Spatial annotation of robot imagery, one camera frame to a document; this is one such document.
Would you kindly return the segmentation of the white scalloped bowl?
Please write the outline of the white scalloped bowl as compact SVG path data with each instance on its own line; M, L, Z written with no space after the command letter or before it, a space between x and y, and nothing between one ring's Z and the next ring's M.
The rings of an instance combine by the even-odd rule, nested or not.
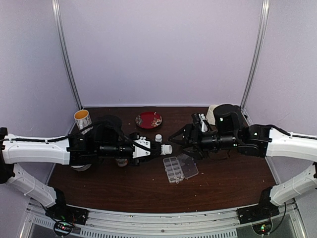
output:
M72 169L78 172L83 172L88 170L91 167L92 164L87 164L87 165L76 165L76 166L71 166Z

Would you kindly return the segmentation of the white pill bottle rear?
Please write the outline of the white pill bottle rear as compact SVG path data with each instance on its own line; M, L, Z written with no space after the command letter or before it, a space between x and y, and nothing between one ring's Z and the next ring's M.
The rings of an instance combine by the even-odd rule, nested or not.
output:
M155 136L155 142L162 143L162 135L161 135L161 134L156 134L156 136Z

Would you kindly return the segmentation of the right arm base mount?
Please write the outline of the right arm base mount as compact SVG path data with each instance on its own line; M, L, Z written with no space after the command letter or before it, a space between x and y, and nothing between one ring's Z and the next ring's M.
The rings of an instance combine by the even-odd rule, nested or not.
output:
M279 207L271 203L271 190L272 186L261 192L257 205L237 209L240 224L256 222L279 215Z

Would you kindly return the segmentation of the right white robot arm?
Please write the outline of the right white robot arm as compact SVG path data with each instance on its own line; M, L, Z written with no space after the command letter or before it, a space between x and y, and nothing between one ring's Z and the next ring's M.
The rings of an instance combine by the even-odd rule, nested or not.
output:
M312 164L288 181L262 191L254 215L264 219L284 202L317 186L317 138L287 132L275 125L246 125L238 105L222 104L213 110L215 128L204 114L192 114L192 123L172 134L168 140L192 148L193 157L205 158L210 152L236 150L245 156L259 158L289 157L311 161Z

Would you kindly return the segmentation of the front aluminium rail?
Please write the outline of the front aluminium rail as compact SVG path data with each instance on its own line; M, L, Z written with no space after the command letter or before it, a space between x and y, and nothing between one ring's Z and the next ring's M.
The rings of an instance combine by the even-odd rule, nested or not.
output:
M272 217L273 230L284 214ZM268 220L241 224L237 209L209 212L143 214L89 209L86 224L75 225L66 238L308 238L295 203L287 205L280 226L269 235L258 235L255 228ZM30 204L18 238L57 238L54 222L38 205Z

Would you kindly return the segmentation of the cream textured mug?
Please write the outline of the cream textured mug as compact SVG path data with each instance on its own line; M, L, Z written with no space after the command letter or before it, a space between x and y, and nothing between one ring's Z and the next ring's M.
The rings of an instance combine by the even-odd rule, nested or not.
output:
M213 111L217 106L218 105L210 105L206 114L206 119L208 123L211 125L215 125L215 117L214 117Z

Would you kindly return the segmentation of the grey lid pill bottle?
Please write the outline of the grey lid pill bottle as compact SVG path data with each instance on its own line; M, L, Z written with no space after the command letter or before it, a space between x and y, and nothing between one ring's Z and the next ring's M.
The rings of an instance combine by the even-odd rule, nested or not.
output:
M125 167L128 165L127 159L115 159L115 161L119 167Z

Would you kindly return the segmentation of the red floral plate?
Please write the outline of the red floral plate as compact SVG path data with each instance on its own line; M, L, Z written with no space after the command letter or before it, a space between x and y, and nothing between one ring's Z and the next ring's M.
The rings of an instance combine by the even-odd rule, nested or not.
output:
M143 129L153 129L162 124L162 116L157 112L142 112L135 118L135 123Z

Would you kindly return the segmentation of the yellow interior floral mug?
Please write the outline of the yellow interior floral mug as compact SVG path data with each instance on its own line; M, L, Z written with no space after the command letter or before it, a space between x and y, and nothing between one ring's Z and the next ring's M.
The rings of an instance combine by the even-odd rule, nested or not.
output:
M81 134L84 135L93 129L92 121L88 110L79 110L74 114L74 119Z

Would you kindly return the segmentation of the clear plastic pill organizer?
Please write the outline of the clear plastic pill organizer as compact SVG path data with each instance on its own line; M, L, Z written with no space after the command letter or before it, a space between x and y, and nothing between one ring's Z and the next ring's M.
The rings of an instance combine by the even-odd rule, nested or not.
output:
M199 173L194 159L186 154L164 158L163 165L169 183L178 184L184 179L190 179Z

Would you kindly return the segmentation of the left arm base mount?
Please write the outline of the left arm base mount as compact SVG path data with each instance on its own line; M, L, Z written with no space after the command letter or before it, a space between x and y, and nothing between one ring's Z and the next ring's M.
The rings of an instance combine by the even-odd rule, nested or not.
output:
M46 207L46 215L59 221L85 225L89 211L83 208L68 206L64 193L57 188L54 189L54 192L56 194L55 205Z

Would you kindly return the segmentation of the aluminium frame post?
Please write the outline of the aluminium frame post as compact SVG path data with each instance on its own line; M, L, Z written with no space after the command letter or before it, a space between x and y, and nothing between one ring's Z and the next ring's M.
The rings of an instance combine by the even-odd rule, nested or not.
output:
M53 15L54 15L54 20L55 20L55 24L56 24L56 29L57 29L57 34L58 34L58 38L59 38L61 54L62 54L64 67L66 70L67 79L69 81L71 92L74 96L77 108L82 109L83 106L82 106L82 103L81 103L81 100L79 97L78 89L77 89L77 86L75 83L75 79L74 79L74 75L73 75L73 71L72 71L72 67L71 67L71 62L70 62L70 58L69 58L69 54L68 54L68 50L67 50L59 1L52 0L52 7L53 7Z
M252 88L252 84L256 75L258 63L260 60L261 50L263 47L264 38L266 34L266 29L267 29L267 22L269 18L269 6L270 6L269 0L262 1L262 10L260 14L255 49L254 49L253 58L252 58L252 62L251 62L251 66L250 66L250 70L249 70L249 74L247 78L247 83L246 83L245 90L244 90L243 97L240 104L240 107L242 109L245 109L246 107L247 100L248 100L248 97Z

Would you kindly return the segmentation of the white pill bottle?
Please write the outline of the white pill bottle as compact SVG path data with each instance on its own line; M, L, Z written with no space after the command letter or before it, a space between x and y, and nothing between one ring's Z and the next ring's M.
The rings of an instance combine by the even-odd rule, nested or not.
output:
M170 144L161 144L160 145L160 155L169 155L172 154L173 148Z
M161 134L156 134L156 136L155 136L155 142L162 143L162 135L161 135Z

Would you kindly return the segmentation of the white pill bottle front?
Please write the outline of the white pill bottle front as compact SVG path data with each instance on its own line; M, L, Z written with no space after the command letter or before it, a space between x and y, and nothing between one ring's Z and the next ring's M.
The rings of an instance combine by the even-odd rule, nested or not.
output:
M161 144L160 145L160 155L169 155L172 154L173 148L170 144Z

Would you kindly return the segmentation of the right aluminium frame post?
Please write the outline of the right aluminium frame post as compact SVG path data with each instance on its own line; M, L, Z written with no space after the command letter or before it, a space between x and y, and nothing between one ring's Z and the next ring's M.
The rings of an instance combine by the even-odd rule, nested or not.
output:
M240 104L240 107L242 109L245 109L246 107L247 100L248 100L248 97L252 88L252 84L256 75L258 63L260 60L261 50L263 47L264 38L266 34L266 29L267 29L267 22L269 18L269 6L270 6L269 0L262 1L262 10L260 14L255 49L254 49L253 58L252 58L252 62L251 62L251 66L250 66L250 70L249 70L249 74L247 78L247 83L246 83L245 90L244 90L243 97Z

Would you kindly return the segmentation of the left aluminium frame post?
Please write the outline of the left aluminium frame post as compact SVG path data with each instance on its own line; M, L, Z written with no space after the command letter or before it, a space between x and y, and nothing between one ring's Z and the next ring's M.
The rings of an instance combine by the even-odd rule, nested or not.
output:
M70 58L69 58L69 54L68 54L68 50L67 50L59 1L52 0L52 7L53 7L53 15L54 15L54 20L55 20L55 24L56 24L56 29L57 29L57 34L58 34L58 38L59 38L61 54L62 54L64 67L66 70L67 79L69 81L71 92L74 96L77 108L82 109L83 106L82 106L82 103L81 103L81 100L79 97L78 89L77 89L77 86L75 83L75 79L74 79L74 75L73 75L73 71L72 71L72 67L71 67L71 62L70 62Z

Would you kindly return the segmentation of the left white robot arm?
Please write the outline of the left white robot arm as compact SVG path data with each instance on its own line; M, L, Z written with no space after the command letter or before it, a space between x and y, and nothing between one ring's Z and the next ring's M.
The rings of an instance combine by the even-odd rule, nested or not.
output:
M152 141L139 133L124 134L121 119L108 115L104 120L85 126L62 137L21 137L0 129L0 181L14 186L60 220L71 216L62 191L46 186L25 172L21 162L67 165L85 171L105 158L138 165L141 159L171 154L171 145Z

